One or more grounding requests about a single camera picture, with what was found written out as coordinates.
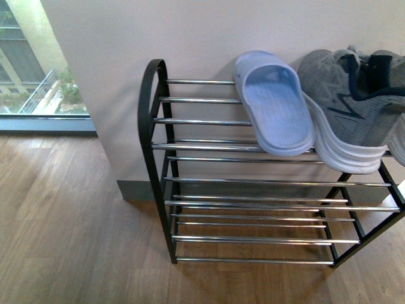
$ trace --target metal railing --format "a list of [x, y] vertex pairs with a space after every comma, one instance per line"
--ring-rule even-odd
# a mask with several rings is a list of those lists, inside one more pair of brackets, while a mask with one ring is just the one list
[[53, 84], [58, 81], [58, 79], [58, 74], [52, 69], [23, 106], [18, 110], [17, 114], [31, 114], [34, 112], [40, 101], [45, 97], [46, 93], [52, 88]]

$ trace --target slipper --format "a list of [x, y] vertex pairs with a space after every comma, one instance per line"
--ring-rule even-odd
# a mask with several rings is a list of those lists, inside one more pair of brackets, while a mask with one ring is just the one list
[[235, 62], [235, 85], [263, 150], [294, 156], [312, 147], [313, 123], [290, 66], [267, 52], [244, 53]]

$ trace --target white shoe sole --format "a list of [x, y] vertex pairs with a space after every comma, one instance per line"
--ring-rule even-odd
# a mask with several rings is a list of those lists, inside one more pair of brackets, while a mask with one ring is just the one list
[[305, 93], [315, 132], [315, 149], [330, 168], [351, 174], [370, 174], [380, 167], [387, 146], [364, 147], [341, 141], [330, 127], [322, 109]]

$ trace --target shelf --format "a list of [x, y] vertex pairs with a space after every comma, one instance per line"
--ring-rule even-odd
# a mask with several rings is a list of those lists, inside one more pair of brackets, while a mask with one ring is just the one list
[[[153, 86], [156, 74], [158, 83]], [[212, 163], [212, 166], [234, 163], [235, 167], [238, 163], [257, 163], [267, 166], [272, 173], [284, 165], [289, 168], [300, 165], [302, 168], [303, 165], [324, 164], [314, 159], [314, 148], [308, 149], [297, 159], [274, 158], [264, 152], [254, 139], [210, 138], [212, 126], [251, 128], [251, 123], [246, 120], [173, 117], [172, 105], [182, 107], [188, 104], [189, 111], [195, 105], [200, 105], [200, 110], [205, 105], [241, 109], [240, 100], [170, 96], [169, 86], [178, 88], [182, 85], [220, 88], [234, 86], [235, 83], [168, 79], [163, 60], [152, 60], [146, 68], [138, 107], [139, 138], [172, 263], [287, 263], [336, 268], [405, 216], [405, 199], [383, 162], [378, 170], [381, 182], [350, 182], [351, 174], [344, 172], [340, 173], [338, 180], [332, 181], [187, 177], [179, 169], [180, 163]], [[187, 128], [189, 125], [195, 125], [201, 131], [210, 131], [206, 131], [204, 138], [177, 137], [177, 127]], [[157, 128], [165, 130], [165, 142], [153, 142]], [[165, 152], [163, 166], [157, 165], [154, 151]], [[240, 156], [229, 156], [227, 153], [240, 153]], [[246, 153], [256, 154], [246, 157]], [[383, 157], [390, 156], [391, 153], [386, 151]], [[215, 189], [229, 185], [240, 188], [240, 191], [234, 191], [234, 195], [204, 193], [200, 192], [201, 188], [187, 188], [186, 184], [207, 184], [209, 187], [215, 186]], [[248, 193], [242, 190], [244, 185], [249, 187]], [[318, 193], [314, 189], [328, 193], [322, 197], [278, 197], [261, 195], [260, 191], [255, 193], [259, 186], [266, 189], [304, 189], [306, 194], [309, 192], [312, 196]], [[355, 201], [349, 194], [352, 189], [361, 189], [365, 193], [371, 188], [391, 194], [396, 205]], [[375, 225], [365, 229], [362, 226], [363, 217], [371, 214], [371, 218], [376, 218]]]

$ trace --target shoe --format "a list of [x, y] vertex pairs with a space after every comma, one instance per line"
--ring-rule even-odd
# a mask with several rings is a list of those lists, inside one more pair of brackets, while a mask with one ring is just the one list
[[[390, 56], [392, 59], [387, 73], [389, 87], [405, 88], [405, 56], [399, 56], [386, 50], [374, 52], [371, 56]], [[391, 133], [388, 147], [396, 161], [405, 166], [405, 114], [401, 115], [399, 122]]]
[[358, 85], [360, 67], [354, 51], [317, 50], [304, 57], [297, 73], [322, 161], [341, 172], [369, 174], [380, 166], [405, 92], [382, 88], [369, 94]]
[[263, 150], [294, 156], [312, 147], [314, 127], [290, 66], [267, 52], [244, 53], [235, 62], [235, 85]]

